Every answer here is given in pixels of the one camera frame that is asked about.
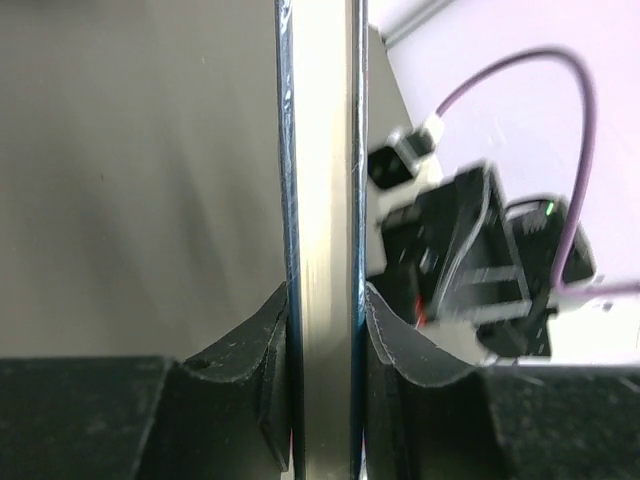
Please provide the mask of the dark blue castle book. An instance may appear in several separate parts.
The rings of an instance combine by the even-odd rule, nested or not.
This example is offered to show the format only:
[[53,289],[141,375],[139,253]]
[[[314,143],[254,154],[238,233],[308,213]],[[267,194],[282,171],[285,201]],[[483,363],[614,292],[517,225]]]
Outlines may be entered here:
[[367,5],[275,5],[279,156],[299,479],[355,479],[366,317]]

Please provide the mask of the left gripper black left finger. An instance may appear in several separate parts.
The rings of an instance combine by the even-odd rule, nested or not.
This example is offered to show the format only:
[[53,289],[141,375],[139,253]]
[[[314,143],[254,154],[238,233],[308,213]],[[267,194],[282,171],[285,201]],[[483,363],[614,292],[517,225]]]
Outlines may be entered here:
[[185,361],[5,359],[5,479],[277,479],[289,466],[287,293]]

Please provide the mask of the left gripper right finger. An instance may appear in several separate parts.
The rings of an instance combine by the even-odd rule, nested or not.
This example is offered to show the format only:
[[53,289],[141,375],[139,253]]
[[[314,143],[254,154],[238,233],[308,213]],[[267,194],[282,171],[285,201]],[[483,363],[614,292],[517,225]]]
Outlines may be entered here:
[[367,292],[372,479],[635,479],[639,369],[470,365]]

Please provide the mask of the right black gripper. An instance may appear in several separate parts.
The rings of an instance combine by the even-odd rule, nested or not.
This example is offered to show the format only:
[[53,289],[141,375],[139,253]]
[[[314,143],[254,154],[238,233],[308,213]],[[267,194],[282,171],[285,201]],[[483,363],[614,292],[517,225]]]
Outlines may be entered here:
[[473,165],[379,226],[379,291],[406,323],[464,324],[498,357],[550,356],[548,298],[527,283],[495,167]]

